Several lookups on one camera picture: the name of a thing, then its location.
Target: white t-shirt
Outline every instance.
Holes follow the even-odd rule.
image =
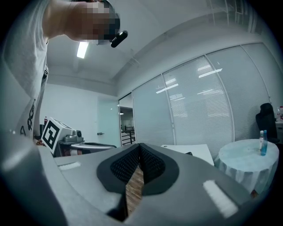
[[[1,131],[12,130],[32,137],[36,124],[39,135],[39,122],[34,119],[39,120],[39,105],[46,84],[46,79],[42,79],[47,52],[42,18],[48,2],[49,0],[31,1],[15,20],[1,46]]]

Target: red object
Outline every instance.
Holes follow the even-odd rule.
[[[45,117],[45,119],[44,119],[44,125],[46,125],[46,123],[47,123],[47,117]]]

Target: person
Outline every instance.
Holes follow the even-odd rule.
[[[32,0],[0,49],[0,131],[31,138],[40,135],[49,40],[67,35],[74,41],[109,41],[119,29],[119,16],[106,0]]]

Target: floor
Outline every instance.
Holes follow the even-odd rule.
[[[129,215],[136,209],[142,199],[143,184],[143,172],[137,167],[129,183],[126,185],[126,200]]]

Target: white desk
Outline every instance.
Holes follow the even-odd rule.
[[[277,130],[277,138],[280,140],[279,143],[283,143],[283,121],[275,122]]]
[[[250,193],[267,190],[274,177],[279,158],[278,147],[268,142],[265,156],[259,152],[258,139],[245,139],[222,147],[215,159],[216,167],[243,185]]]
[[[208,146],[206,144],[199,145],[162,145],[161,147],[165,147],[171,149],[173,151],[177,151],[180,153],[188,153],[191,152],[193,156],[201,158],[202,160],[208,162],[209,164],[214,166],[211,154],[209,152]]]

